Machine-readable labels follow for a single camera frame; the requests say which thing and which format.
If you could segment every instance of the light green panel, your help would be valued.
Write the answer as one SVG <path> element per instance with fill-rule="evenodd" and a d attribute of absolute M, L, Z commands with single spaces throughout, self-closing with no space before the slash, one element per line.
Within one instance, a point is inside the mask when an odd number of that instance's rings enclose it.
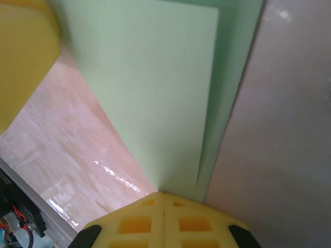
<path fill-rule="evenodd" d="M 225 3 L 219 5 L 208 112 L 197 187 L 193 197 L 200 202 L 205 197 L 213 173 L 263 6 L 263 0 L 238 0 L 237 3 L 236 7 Z"/>
<path fill-rule="evenodd" d="M 151 181 L 202 202 L 263 0 L 48 1 Z"/>
<path fill-rule="evenodd" d="M 218 9 L 156 0 L 49 2 L 139 165 L 160 190 L 193 198 Z"/>

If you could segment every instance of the black cable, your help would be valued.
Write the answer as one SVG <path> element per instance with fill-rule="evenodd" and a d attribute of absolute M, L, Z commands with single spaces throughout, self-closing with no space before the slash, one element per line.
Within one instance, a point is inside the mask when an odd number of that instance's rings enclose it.
<path fill-rule="evenodd" d="M 33 246 L 33 233 L 32 233 L 32 230 L 27 229 L 27 234 L 29 235 L 29 246 L 27 248 L 32 248 L 32 246 Z"/>

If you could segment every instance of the yellow foam block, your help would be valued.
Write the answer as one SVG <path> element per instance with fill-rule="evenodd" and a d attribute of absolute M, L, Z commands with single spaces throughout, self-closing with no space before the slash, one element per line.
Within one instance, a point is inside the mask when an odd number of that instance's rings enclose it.
<path fill-rule="evenodd" d="M 0 0 L 0 134 L 15 119 L 61 51 L 55 24 L 44 11 L 2 2 L 17 1 Z"/>

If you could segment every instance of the rectangular hole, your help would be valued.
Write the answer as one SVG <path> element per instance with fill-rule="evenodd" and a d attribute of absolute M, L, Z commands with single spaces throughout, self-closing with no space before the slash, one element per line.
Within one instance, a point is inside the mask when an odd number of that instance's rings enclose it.
<path fill-rule="evenodd" d="M 183 248 L 219 248 L 219 241 L 214 240 L 183 240 Z"/>
<path fill-rule="evenodd" d="M 141 234 L 150 233 L 152 228 L 152 218 L 151 217 L 127 217 L 122 219 L 119 224 L 118 233 L 119 234 Z"/>
<path fill-rule="evenodd" d="M 210 220 L 203 215 L 185 216 L 179 218 L 180 231 L 211 231 L 212 225 Z"/>
<path fill-rule="evenodd" d="M 148 248 L 147 241 L 113 242 L 110 248 Z"/>
<path fill-rule="evenodd" d="M 175 207 L 184 207 L 186 204 L 181 203 L 180 201 L 174 200 L 172 203 Z"/>

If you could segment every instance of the yellow object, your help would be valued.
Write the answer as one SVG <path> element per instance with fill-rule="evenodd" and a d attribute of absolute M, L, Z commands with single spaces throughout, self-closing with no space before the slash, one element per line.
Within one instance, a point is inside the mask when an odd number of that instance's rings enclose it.
<path fill-rule="evenodd" d="M 238 248 L 229 226 L 248 232 L 246 225 L 223 213 L 162 192 L 101 217 L 84 229 L 94 225 L 102 229 L 92 248 Z"/>
<path fill-rule="evenodd" d="M 15 119 L 60 51 L 58 26 L 44 1 L 0 0 L 0 134 Z"/>

